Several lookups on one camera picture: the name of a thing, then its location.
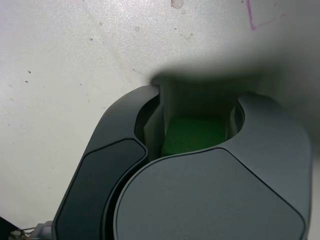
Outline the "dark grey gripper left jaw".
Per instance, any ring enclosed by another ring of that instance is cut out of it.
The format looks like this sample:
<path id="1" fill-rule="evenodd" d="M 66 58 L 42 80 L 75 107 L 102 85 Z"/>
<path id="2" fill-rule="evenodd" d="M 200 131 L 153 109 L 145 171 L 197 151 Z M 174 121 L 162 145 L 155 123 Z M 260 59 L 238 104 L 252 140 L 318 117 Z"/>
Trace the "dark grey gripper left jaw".
<path id="1" fill-rule="evenodd" d="M 144 126 L 160 103 L 158 86 L 139 87 L 102 115 L 52 224 L 55 240 L 111 240 L 116 202 L 148 161 Z"/>

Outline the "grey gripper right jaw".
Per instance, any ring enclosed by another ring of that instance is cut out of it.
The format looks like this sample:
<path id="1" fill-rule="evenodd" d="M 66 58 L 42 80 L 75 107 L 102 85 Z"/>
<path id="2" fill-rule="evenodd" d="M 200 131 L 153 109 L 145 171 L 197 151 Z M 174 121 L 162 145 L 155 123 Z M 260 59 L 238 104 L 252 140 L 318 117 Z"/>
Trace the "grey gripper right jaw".
<path id="1" fill-rule="evenodd" d="M 152 161 L 122 190 L 116 240 L 304 240 L 312 147 L 273 99 L 238 99 L 241 130 L 204 150 Z"/>

